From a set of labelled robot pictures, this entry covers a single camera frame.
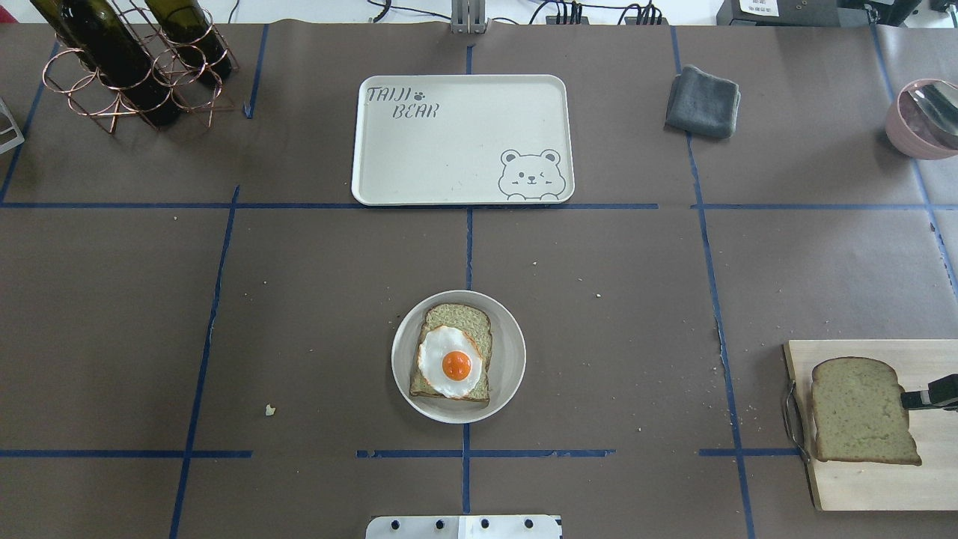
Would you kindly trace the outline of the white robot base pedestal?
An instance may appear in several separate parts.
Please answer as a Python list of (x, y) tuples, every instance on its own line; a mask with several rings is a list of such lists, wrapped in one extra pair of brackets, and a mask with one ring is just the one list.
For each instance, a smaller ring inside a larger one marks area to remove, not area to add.
[(562, 538), (561, 517), (548, 514), (380, 516), (366, 538)]

